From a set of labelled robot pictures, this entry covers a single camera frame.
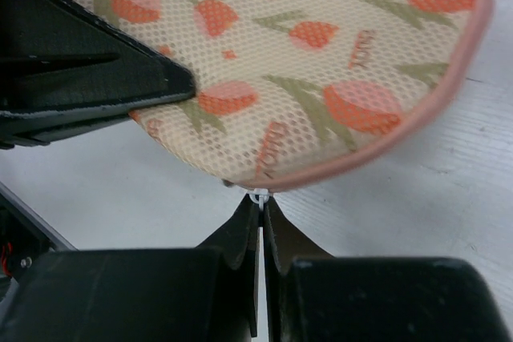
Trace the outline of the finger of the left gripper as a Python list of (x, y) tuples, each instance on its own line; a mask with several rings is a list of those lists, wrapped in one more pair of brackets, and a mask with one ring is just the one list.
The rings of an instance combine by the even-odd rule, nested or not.
[(192, 73), (72, 0), (1, 0), (1, 145), (46, 146), (196, 93)]

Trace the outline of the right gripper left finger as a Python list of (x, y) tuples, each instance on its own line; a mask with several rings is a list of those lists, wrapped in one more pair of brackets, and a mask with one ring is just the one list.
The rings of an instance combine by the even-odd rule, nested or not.
[(1, 306), (4, 341), (249, 341), (257, 335), (259, 214), (244, 197), (193, 248), (61, 251)]

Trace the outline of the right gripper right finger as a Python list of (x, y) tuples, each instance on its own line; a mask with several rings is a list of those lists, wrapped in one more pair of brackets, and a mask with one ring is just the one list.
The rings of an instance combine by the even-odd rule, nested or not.
[(450, 257), (336, 257), (262, 206), (271, 341), (509, 341), (484, 278)]

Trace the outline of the white zipper pull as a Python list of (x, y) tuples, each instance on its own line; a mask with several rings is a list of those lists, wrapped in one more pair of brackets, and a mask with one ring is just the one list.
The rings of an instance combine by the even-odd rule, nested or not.
[(248, 196), (251, 201), (258, 206), (259, 211), (263, 212), (269, 199), (273, 196), (273, 193), (268, 189), (256, 188), (250, 191)]

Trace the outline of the floral mesh laundry bag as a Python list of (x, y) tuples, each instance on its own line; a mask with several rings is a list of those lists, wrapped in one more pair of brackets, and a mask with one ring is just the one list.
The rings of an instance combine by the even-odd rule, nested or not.
[(493, 0), (74, 0), (186, 66), (132, 118), (184, 162), (283, 191), (378, 157), (463, 84)]

